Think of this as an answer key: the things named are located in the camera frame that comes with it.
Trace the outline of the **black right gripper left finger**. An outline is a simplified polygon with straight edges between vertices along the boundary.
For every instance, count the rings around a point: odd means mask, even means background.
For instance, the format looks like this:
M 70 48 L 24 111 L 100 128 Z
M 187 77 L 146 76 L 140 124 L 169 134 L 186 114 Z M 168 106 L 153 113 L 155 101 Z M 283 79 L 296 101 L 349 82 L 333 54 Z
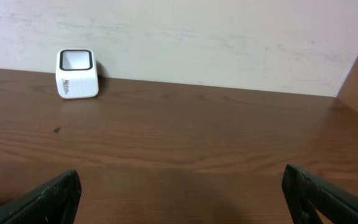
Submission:
M 0 224 L 73 224 L 81 197 L 76 170 L 68 170 L 0 207 Z

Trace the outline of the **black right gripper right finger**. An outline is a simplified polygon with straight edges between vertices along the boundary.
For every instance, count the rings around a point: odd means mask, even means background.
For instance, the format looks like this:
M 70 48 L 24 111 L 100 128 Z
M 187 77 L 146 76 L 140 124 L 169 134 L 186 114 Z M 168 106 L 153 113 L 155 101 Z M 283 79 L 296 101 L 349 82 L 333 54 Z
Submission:
M 282 190 L 295 224 L 321 223 L 319 213 L 333 223 L 358 224 L 358 197 L 298 166 L 286 166 Z

